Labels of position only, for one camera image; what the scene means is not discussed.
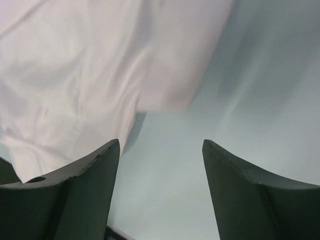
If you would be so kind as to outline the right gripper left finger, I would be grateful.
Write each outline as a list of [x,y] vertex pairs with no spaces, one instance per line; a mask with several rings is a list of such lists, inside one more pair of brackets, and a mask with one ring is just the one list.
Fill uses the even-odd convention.
[[120,158],[114,139],[26,183],[0,162],[3,240],[103,240]]

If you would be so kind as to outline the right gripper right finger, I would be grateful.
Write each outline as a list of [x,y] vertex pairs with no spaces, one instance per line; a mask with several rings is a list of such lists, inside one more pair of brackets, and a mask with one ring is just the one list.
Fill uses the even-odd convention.
[[220,239],[319,239],[318,185],[274,174],[209,139],[202,155]]

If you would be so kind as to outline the white long sleeve shirt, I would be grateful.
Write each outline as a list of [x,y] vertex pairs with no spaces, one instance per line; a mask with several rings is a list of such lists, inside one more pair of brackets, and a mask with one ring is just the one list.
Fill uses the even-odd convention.
[[22,182],[194,98],[231,0],[3,0],[0,141]]

